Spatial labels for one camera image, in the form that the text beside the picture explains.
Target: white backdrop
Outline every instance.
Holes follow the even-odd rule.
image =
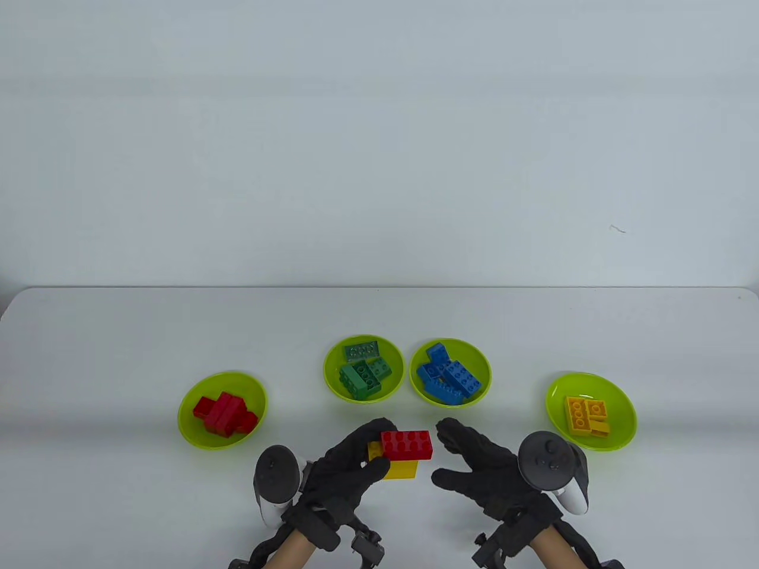
[[[755,285],[752,0],[0,0],[26,285]]]

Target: plastic bowl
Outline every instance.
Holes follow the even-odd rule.
[[[219,399],[222,391],[242,397],[245,400],[247,410],[253,411],[258,416],[258,424],[252,432],[247,435],[237,433],[229,439],[225,439],[206,431],[203,421],[193,415],[193,409],[201,397]],[[223,448],[239,445],[255,434],[266,418],[268,406],[269,400],[266,397],[266,389],[253,376],[242,372],[217,373],[197,383],[182,399],[177,413],[179,432],[194,447],[206,451],[220,451]]]
[[[376,341],[379,346],[379,355],[387,362],[392,370],[392,373],[382,380],[382,388],[370,395],[363,401],[353,399],[351,394],[348,393],[348,389],[340,382],[340,368],[348,365],[348,361],[345,359],[345,346],[351,344],[363,344],[364,342]],[[389,399],[392,395],[398,391],[403,383],[403,378],[406,370],[406,362],[403,359],[401,351],[390,341],[380,336],[372,335],[360,335],[351,336],[336,344],[332,350],[329,351],[327,357],[324,358],[324,382],[329,387],[329,390],[348,403],[356,403],[359,405],[368,405],[370,403],[377,403],[378,401],[384,401]]]
[[[576,436],[569,432],[565,402],[567,397],[603,399],[609,414],[611,434],[606,439]],[[625,392],[608,379],[592,373],[570,373],[558,378],[546,394],[546,410],[551,422],[568,440],[592,451],[612,452],[627,446],[638,431],[638,415]]]
[[[469,370],[469,373],[476,377],[482,384],[482,389],[461,405],[446,405],[441,402],[440,399],[428,394],[424,391],[424,382],[417,373],[417,369],[419,369],[422,364],[430,362],[430,357],[427,356],[427,350],[438,342],[446,347],[451,360],[460,361],[461,364]],[[473,405],[478,404],[485,398],[485,395],[487,395],[487,392],[490,390],[490,384],[493,381],[493,371],[490,368],[490,362],[484,354],[472,344],[455,338],[439,338],[437,340],[429,341],[424,346],[420,347],[411,359],[409,376],[411,378],[411,385],[414,387],[414,391],[419,394],[419,397],[424,399],[427,403],[435,405],[436,407],[442,407],[443,409],[464,409],[465,407],[472,407]]]

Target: yellow lego brick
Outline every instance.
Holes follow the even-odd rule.
[[[419,461],[396,461],[390,463],[385,480],[407,480],[417,477]]]
[[[369,460],[378,458],[384,455],[382,443],[370,442],[367,447],[369,452]],[[419,461],[395,461],[390,463],[390,470],[385,475],[384,480],[408,480],[417,477],[417,467]]]
[[[605,421],[609,418],[606,412],[606,402],[597,399],[586,399],[587,417],[591,421]]]
[[[591,436],[600,437],[605,439],[612,433],[612,428],[608,423],[602,423],[601,421],[590,421],[591,424]]]
[[[587,416],[585,399],[567,397],[567,426],[572,435],[590,435],[590,419]]]
[[[382,443],[380,441],[370,442],[367,450],[369,452],[370,461],[385,454],[385,451],[382,448]]]

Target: yellow bricks in bowl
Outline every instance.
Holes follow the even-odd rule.
[[[598,399],[567,397],[567,425],[569,432],[576,436],[595,436],[602,439],[609,436],[611,427],[607,420],[606,402]]]

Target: table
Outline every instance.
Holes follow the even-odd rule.
[[[748,567],[759,535],[759,300],[739,288],[37,288],[0,320],[0,567],[225,569],[269,532],[251,490],[276,442],[318,457],[363,421],[432,429],[443,410],[408,380],[358,406],[324,385],[341,338],[373,333],[407,362],[435,337],[477,345],[493,388],[455,415],[512,448],[549,428],[559,374],[612,379],[638,437],[589,453],[591,511],[567,515],[601,558],[627,567]],[[222,452],[176,427],[185,392],[226,369],[259,378],[269,416]],[[474,567],[496,523],[430,472],[383,482],[359,514],[383,536],[382,567]],[[358,567],[348,533],[309,567]],[[522,552],[509,567],[539,567]]]

